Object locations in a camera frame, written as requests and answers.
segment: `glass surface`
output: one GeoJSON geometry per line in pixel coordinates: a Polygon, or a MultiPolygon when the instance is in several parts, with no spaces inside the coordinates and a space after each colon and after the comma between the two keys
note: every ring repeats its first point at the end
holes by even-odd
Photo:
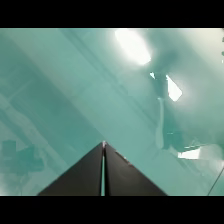
{"type": "Polygon", "coordinates": [[[0,195],[36,195],[103,140],[168,195],[224,195],[223,30],[132,30],[144,61],[117,30],[0,29],[0,195]]]}

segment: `teal surface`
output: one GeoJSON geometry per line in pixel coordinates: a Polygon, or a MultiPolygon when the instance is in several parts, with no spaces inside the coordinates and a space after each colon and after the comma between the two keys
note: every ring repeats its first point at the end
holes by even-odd
{"type": "Polygon", "coordinates": [[[223,30],[136,29],[152,52],[176,53],[155,67],[153,53],[128,60],[116,30],[0,29],[0,195],[36,195],[103,140],[169,195],[224,195],[223,30]],[[159,101],[150,76],[167,64],[177,101],[159,101]]]}

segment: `reflective surface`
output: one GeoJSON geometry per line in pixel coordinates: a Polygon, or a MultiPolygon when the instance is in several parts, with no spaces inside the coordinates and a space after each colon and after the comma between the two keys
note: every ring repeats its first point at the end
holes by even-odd
{"type": "Polygon", "coordinates": [[[36,195],[108,141],[168,195],[224,195],[224,31],[0,29],[0,194],[36,195]]]}

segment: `black bar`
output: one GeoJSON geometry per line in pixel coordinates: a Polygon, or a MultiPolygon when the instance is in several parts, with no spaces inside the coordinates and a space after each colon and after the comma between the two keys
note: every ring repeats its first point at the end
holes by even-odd
{"type": "Polygon", "coordinates": [[[100,196],[102,143],[62,174],[39,196],[100,196]]]}
{"type": "Polygon", "coordinates": [[[105,196],[166,196],[110,145],[105,148],[105,196]]]}

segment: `teal background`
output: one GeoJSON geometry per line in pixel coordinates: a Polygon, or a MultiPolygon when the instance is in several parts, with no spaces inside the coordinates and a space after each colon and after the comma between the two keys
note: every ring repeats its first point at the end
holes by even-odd
{"type": "Polygon", "coordinates": [[[0,168],[0,195],[36,195],[103,140],[169,195],[224,195],[224,32],[138,29],[148,46],[157,32],[161,49],[178,52],[169,76],[183,95],[169,108],[185,145],[206,145],[206,159],[187,160],[157,148],[149,71],[127,60],[115,30],[0,30],[0,142],[34,144],[44,161],[24,177],[0,168]]]}

